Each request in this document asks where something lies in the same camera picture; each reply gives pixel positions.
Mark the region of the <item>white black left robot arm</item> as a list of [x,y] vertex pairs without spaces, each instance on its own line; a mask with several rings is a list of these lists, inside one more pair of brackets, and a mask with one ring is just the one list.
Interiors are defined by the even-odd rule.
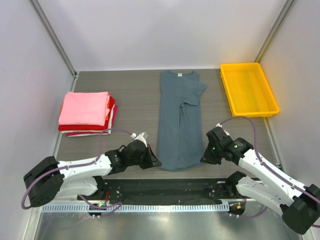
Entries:
[[57,161],[48,156],[23,177],[26,192],[21,207],[37,208],[69,196],[100,200],[107,190],[103,177],[122,173],[131,166],[145,170],[159,167],[161,162],[151,146],[140,139],[93,158]]

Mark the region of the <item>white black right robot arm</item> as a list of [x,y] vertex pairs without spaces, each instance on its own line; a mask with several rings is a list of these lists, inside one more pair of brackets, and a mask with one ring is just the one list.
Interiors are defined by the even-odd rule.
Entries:
[[288,176],[271,164],[245,139],[235,140],[220,125],[206,133],[208,145],[201,162],[220,165],[222,160],[249,171],[258,177],[252,179],[236,171],[225,181],[226,194],[239,195],[256,200],[279,214],[283,222],[294,232],[304,235],[320,217],[320,189]]

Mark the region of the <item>blue-grey t-shirt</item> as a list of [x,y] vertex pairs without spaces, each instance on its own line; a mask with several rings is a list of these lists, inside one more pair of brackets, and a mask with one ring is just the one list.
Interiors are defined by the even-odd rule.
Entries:
[[160,74],[157,149],[163,169],[179,171],[200,163],[204,155],[201,96],[206,88],[196,71]]

